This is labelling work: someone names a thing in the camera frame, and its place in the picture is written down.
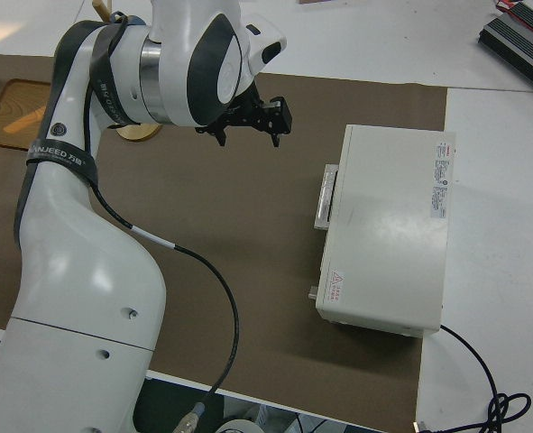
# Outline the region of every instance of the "wooden tray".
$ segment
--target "wooden tray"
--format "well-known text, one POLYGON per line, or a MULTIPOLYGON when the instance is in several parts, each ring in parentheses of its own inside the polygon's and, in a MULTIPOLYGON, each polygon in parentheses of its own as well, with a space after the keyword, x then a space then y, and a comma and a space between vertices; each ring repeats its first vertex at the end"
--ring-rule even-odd
POLYGON ((50 84, 12 79, 0 94, 0 146, 28 150, 40 129, 50 84))

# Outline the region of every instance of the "wooden handle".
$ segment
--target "wooden handle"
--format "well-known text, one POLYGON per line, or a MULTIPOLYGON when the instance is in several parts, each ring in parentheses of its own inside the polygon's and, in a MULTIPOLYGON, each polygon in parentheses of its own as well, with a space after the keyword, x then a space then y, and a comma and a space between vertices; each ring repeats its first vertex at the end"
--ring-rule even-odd
POLYGON ((102 0, 92 0, 92 6, 94 6, 94 9, 96 9, 97 14, 100 15, 100 18, 103 22, 110 22, 110 14, 112 13, 111 9, 108 9, 108 7, 104 5, 104 2, 102 2, 102 0))

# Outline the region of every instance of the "white cable sleeve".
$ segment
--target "white cable sleeve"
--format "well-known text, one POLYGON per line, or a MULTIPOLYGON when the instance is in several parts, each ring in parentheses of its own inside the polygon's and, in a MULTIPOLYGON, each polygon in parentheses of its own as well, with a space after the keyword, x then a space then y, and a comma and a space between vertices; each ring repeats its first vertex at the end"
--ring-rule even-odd
POLYGON ((138 235, 145 237, 146 239, 150 239, 151 241, 155 242, 156 244, 160 244, 162 246, 165 246, 166 248, 170 248, 173 250, 176 248, 176 244, 167 241, 166 239, 162 239, 161 237, 158 237, 156 235, 153 235, 152 233, 146 232, 145 230, 142 230, 138 226, 132 226, 132 231, 137 233, 138 235))

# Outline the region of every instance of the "white tabletop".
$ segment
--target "white tabletop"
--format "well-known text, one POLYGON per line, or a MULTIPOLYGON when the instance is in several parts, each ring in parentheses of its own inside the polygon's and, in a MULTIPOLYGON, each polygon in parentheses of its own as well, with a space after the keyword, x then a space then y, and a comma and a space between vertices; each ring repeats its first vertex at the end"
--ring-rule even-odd
MULTIPOLYGON (((114 7, 152 17, 147 0, 114 7)), ((443 321, 480 351, 499 391, 533 397, 533 85, 476 43, 499 14, 494 2, 248 0, 243 11, 288 37, 268 72, 451 88, 446 130, 457 133, 457 155, 443 321)), ((96 19, 89 0, 0 2, 0 53, 49 56, 81 19, 96 19)), ((418 419, 432 429, 482 420, 491 392, 476 361, 444 333, 423 347, 418 419)), ((533 431, 533 407, 511 426, 533 431)))

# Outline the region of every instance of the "white electronic enclosure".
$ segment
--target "white electronic enclosure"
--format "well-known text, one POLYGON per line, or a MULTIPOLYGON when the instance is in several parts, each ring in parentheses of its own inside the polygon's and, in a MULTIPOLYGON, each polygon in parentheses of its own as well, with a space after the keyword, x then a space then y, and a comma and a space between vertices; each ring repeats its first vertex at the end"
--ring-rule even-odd
POLYGON ((317 290, 330 321, 437 332, 455 135, 348 125, 317 290))

